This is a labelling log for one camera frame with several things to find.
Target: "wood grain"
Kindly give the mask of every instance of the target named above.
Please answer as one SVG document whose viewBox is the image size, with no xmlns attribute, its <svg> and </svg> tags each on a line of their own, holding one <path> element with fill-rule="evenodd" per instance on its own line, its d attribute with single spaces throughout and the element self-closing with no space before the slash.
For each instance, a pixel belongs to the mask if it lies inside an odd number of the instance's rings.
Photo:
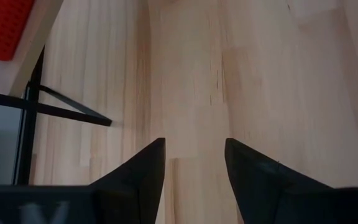
<svg viewBox="0 0 358 224">
<path fill-rule="evenodd" d="M 224 163 L 234 137 L 333 187 L 358 186 L 350 3 L 66 0 L 43 83 L 114 125 L 40 115 L 35 183 L 92 182 L 165 137 L 157 223 L 242 223 Z"/>
</svg>

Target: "red cushion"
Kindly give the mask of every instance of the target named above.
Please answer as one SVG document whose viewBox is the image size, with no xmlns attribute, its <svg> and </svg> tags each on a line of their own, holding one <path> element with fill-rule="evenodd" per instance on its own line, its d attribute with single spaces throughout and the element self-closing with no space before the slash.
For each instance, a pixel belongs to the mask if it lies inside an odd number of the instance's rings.
<svg viewBox="0 0 358 224">
<path fill-rule="evenodd" d="M 11 60 L 34 0 L 0 0 L 0 60 Z"/>
</svg>

